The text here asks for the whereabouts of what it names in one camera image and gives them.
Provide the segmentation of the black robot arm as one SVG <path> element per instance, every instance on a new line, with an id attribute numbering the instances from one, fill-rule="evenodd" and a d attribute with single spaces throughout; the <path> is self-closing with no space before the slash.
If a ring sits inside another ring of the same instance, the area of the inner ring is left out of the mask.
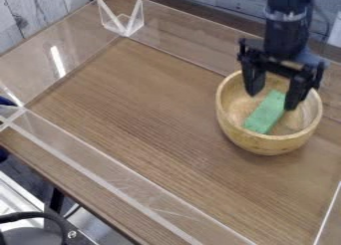
<path id="1" fill-rule="evenodd" d="M 263 39 L 241 38 L 237 60 L 246 92 L 255 96 L 265 87 L 266 73 L 289 83 L 283 109 L 293 111 L 312 89 L 320 88 L 325 60 L 307 46 L 316 0 L 266 0 Z"/>

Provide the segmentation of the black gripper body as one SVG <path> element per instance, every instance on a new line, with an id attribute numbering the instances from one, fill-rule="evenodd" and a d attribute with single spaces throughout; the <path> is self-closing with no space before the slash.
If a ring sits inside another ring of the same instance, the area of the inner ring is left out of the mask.
<path id="1" fill-rule="evenodd" d="M 289 81 L 297 74 L 313 77 L 312 88 L 318 89 L 325 61 L 307 49 L 312 10 L 303 9 L 298 14 L 285 14 L 265 10 L 266 26 L 262 40 L 241 38 L 237 60 L 249 60 Z"/>

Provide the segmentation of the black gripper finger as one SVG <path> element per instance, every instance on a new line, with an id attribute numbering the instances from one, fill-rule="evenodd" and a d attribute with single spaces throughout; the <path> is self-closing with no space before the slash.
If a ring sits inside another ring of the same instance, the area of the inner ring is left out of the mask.
<path id="1" fill-rule="evenodd" d="M 285 109 L 294 111 L 299 103 L 305 100 L 312 89 L 313 77 L 309 74 L 297 74 L 289 83 L 289 90 L 285 97 Z"/>
<path id="2" fill-rule="evenodd" d="M 255 96 L 265 87 L 266 70 L 254 65 L 249 60 L 241 62 L 245 90 L 250 96 Z"/>

